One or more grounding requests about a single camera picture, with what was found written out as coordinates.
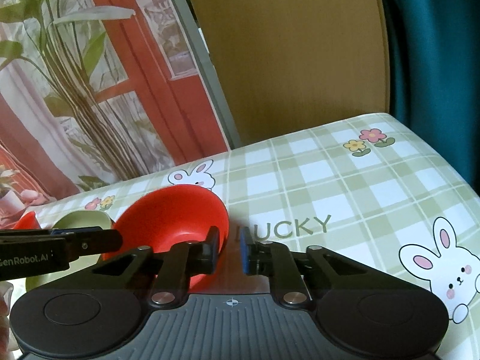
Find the black circular pad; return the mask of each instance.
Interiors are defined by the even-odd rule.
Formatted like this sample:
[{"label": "black circular pad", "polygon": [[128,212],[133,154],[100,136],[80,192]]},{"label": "black circular pad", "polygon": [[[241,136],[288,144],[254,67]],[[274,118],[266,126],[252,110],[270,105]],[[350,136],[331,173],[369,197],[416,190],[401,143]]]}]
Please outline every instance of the black circular pad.
[{"label": "black circular pad", "polygon": [[414,307],[412,302],[396,294],[373,294],[363,298],[359,304],[360,313],[368,320],[385,326],[396,326],[408,322]]},{"label": "black circular pad", "polygon": [[415,359],[440,345],[448,312],[419,289],[333,289],[318,302],[317,320],[336,344],[366,358]]},{"label": "black circular pad", "polygon": [[90,295],[65,294],[50,300],[44,312],[49,320],[59,325],[80,325],[97,316],[100,303]]},{"label": "black circular pad", "polygon": [[16,301],[10,325],[24,351],[77,359],[105,353],[130,338],[141,316],[140,302],[128,290],[37,288]]}]

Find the metal pivot screw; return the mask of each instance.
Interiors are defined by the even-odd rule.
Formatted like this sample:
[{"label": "metal pivot screw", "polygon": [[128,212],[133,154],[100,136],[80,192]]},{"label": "metal pivot screw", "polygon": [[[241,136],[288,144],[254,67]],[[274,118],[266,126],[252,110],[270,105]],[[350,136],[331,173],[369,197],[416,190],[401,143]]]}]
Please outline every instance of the metal pivot screw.
[{"label": "metal pivot screw", "polygon": [[157,292],[152,295],[152,301],[157,304],[168,304],[175,300],[175,295],[171,292]]},{"label": "metal pivot screw", "polygon": [[283,296],[288,304],[300,304],[307,300],[307,296],[301,292],[289,292]]}]

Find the finger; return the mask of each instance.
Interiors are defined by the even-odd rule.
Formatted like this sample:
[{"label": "finger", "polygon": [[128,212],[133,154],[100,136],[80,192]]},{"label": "finger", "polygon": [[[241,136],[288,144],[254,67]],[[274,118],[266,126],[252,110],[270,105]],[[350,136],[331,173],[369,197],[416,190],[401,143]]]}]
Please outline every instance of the finger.
[{"label": "finger", "polygon": [[11,294],[14,286],[6,281],[0,282],[0,317],[6,317],[10,312]]},{"label": "finger", "polygon": [[9,336],[9,339],[8,339],[7,351],[13,352],[13,351],[18,350],[18,349],[20,349],[20,348],[18,347],[17,340],[15,339],[14,333],[10,329],[10,336]]},{"label": "finger", "polygon": [[0,354],[8,350],[8,341],[10,337],[10,323],[7,317],[0,318]]}]

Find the green checkered tablecloth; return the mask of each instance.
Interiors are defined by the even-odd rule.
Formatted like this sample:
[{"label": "green checkered tablecloth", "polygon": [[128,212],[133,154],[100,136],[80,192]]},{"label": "green checkered tablecloth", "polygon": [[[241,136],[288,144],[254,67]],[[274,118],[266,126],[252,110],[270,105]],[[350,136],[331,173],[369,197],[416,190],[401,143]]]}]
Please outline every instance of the green checkered tablecloth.
[{"label": "green checkered tablecloth", "polygon": [[[176,183],[194,183],[190,174],[197,169],[193,176],[203,174],[204,187],[213,182],[209,175],[214,179],[212,191],[228,209],[231,237],[246,225],[258,239],[285,243],[293,251],[323,245],[429,289],[429,281],[404,268],[399,250],[418,244],[439,255],[432,230],[436,218],[452,224],[451,248],[456,237],[459,246],[480,254],[480,199],[436,151],[390,115],[354,117],[205,160],[205,166],[202,161],[189,163],[35,211],[42,226],[85,206],[104,209],[116,220],[146,193],[171,185],[169,175]],[[175,177],[180,170],[185,172]],[[480,274],[474,263],[452,264],[458,265],[452,273],[436,272],[445,294],[450,283],[456,286],[460,268],[470,264],[470,276]],[[457,298],[460,290],[456,288]],[[450,322],[439,350],[443,359],[480,358],[480,295],[475,295],[475,287],[472,291],[465,300],[467,317]],[[451,309],[456,301],[446,302]]]}]

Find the rabbit ear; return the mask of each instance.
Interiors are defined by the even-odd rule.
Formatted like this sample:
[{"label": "rabbit ear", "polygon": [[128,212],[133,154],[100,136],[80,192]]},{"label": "rabbit ear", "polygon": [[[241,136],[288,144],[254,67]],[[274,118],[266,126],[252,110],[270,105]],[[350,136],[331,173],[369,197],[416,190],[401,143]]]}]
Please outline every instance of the rabbit ear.
[{"label": "rabbit ear", "polygon": [[184,170],[177,170],[169,174],[169,182],[171,184],[178,184],[179,182],[185,180],[187,177],[187,172]]},{"label": "rabbit ear", "polygon": [[451,251],[457,246],[457,235],[450,222],[439,216],[433,223],[433,237],[440,255]]},{"label": "rabbit ear", "polygon": [[430,280],[434,266],[440,259],[435,253],[420,245],[405,245],[398,252],[404,268],[419,279]]},{"label": "rabbit ear", "polygon": [[205,173],[208,169],[210,169],[212,165],[213,165],[213,160],[202,162],[193,170],[192,173]]}]

